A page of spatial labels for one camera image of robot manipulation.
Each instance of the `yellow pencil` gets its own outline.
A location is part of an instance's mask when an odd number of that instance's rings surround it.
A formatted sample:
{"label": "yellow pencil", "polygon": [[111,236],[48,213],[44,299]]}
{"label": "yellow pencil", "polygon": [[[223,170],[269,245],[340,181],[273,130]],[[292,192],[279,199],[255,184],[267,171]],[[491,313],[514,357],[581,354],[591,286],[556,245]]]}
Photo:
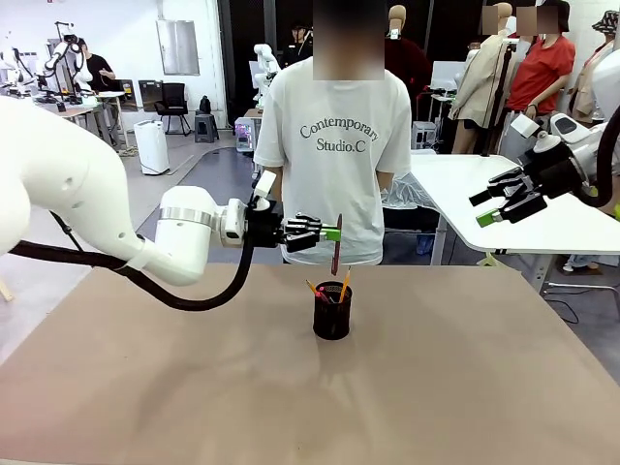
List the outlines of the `yellow pencil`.
{"label": "yellow pencil", "polygon": [[312,294],[316,295],[317,294],[317,288],[315,287],[314,284],[312,284],[310,281],[308,281],[306,279],[306,284],[308,285],[308,287],[310,288],[310,290],[312,291]]}
{"label": "yellow pencil", "polygon": [[351,267],[349,266],[349,271],[347,271],[347,276],[345,277],[345,284],[342,286],[342,291],[340,293],[340,303],[345,301],[345,295],[347,294],[347,288],[349,287],[350,282],[351,282]]}

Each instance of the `stool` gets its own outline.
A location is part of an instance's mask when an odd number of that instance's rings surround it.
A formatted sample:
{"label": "stool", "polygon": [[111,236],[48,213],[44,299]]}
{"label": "stool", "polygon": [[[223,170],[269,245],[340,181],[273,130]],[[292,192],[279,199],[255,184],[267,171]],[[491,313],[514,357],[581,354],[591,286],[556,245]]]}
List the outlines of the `stool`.
{"label": "stool", "polygon": [[212,114],[197,113],[194,120],[194,135],[196,142],[213,143],[215,139],[220,139],[215,124],[215,116]]}

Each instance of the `floor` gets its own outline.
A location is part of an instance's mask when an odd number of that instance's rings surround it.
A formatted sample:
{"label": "floor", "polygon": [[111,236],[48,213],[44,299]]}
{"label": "floor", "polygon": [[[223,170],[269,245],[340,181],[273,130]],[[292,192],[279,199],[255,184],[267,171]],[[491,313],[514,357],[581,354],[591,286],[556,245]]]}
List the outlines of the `floor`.
{"label": "floor", "polygon": [[[229,198],[243,201],[251,193],[252,162],[240,156],[233,146],[230,134],[213,145],[194,144],[190,138],[168,138],[170,176],[147,177],[140,173],[138,159],[124,160],[129,178],[130,202],[134,226],[139,233],[154,238],[158,212],[155,211],[162,194],[178,183],[199,185],[206,188],[220,204]],[[70,246],[66,237],[57,229],[51,217],[42,210],[34,210],[29,240]],[[416,254],[417,241],[403,233],[386,237],[385,259],[388,264],[429,264],[428,256]],[[237,263],[240,252],[212,249],[209,260],[213,263]],[[444,264],[471,265],[483,255],[467,248],[450,232],[446,242]],[[255,262],[280,264],[277,250],[257,250]],[[519,268],[519,260],[505,258],[508,265]],[[565,277],[554,271],[555,282],[619,285],[620,270],[604,267],[602,276]],[[45,318],[45,316],[85,276],[88,269],[71,265],[38,263],[11,256],[0,258],[0,277],[12,288],[17,299],[11,304],[0,302],[0,362],[6,359],[17,345]],[[609,373],[620,383],[620,321],[610,294],[592,292],[581,295],[555,295],[571,305],[580,318],[579,325],[571,325],[575,334],[590,348]],[[574,316],[562,304],[551,304],[567,319]]]}

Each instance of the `bag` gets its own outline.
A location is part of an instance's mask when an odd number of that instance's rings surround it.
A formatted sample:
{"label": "bag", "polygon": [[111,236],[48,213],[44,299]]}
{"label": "bag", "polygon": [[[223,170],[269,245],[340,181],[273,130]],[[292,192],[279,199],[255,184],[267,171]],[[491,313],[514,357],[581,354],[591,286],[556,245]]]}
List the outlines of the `bag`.
{"label": "bag", "polygon": [[203,114],[211,114],[211,101],[206,95],[202,97],[200,111]]}

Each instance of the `wall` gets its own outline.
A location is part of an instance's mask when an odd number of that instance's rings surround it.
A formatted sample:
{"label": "wall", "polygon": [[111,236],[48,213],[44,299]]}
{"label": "wall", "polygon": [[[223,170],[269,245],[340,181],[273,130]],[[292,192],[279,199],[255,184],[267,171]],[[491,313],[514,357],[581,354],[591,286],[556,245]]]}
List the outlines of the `wall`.
{"label": "wall", "polygon": [[[45,41],[57,37],[54,21],[73,22],[76,33],[93,53],[107,59],[118,78],[134,81],[139,107],[139,79],[184,82],[190,110],[199,107],[203,95],[208,96],[222,128],[226,96],[217,0],[163,0],[162,4],[166,19],[195,22],[200,76],[164,76],[155,22],[157,0],[0,0],[0,37],[11,31],[15,47],[43,53]],[[129,125],[159,119],[156,113],[143,111],[124,112],[123,117]],[[193,124],[193,116],[188,119]],[[172,125],[178,127],[177,121],[174,118]]]}

